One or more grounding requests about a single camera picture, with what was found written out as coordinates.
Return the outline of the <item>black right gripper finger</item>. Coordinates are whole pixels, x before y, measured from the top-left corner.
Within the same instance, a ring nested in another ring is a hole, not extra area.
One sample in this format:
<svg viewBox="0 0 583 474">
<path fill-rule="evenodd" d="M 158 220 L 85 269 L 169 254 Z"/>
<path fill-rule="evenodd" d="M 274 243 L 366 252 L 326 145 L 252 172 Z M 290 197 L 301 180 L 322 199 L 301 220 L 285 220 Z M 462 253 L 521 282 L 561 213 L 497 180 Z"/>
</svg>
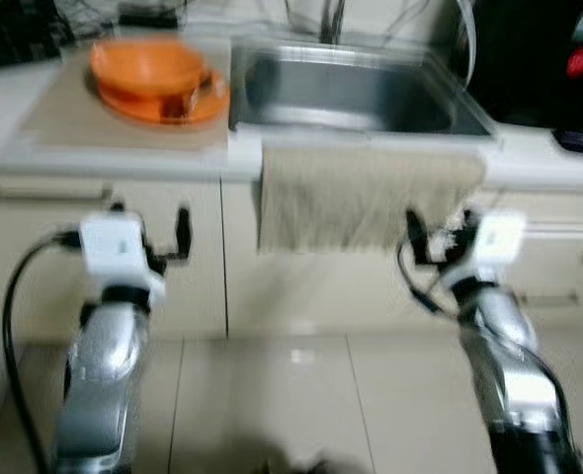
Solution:
<svg viewBox="0 0 583 474">
<path fill-rule="evenodd" d="M 406 209 L 406 240 L 412 249 L 415 265 L 427 266 L 430 263 L 427 230 L 423 218 L 415 209 Z"/>
</svg>

